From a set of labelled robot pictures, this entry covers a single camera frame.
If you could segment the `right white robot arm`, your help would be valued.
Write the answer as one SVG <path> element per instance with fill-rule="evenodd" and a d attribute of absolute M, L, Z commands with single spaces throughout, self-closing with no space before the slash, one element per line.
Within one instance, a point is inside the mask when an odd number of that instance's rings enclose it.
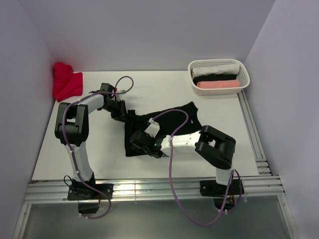
<path fill-rule="evenodd" d="M 200 155 L 215 167 L 216 190 L 227 194 L 233 188 L 230 174 L 236 140 L 225 133 L 205 125 L 193 133 L 171 136 L 160 135 L 160 125 L 150 123 L 145 130 L 137 130 L 130 143 L 154 158 L 171 157 L 173 154 Z"/>

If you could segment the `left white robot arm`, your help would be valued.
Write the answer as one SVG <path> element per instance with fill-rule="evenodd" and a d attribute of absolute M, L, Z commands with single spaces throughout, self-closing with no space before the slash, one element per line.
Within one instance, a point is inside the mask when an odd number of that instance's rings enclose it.
<path fill-rule="evenodd" d="M 69 192 L 80 199 L 92 199 L 100 193 L 86 150 L 89 114 L 106 110 L 112 119 L 127 122 L 125 101 L 117 97 L 124 93 L 126 91 L 119 91 L 117 86 L 102 83 L 99 90 L 75 103 L 59 104 L 54 134 L 65 146 L 71 161 L 73 176 L 70 178 Z"/>

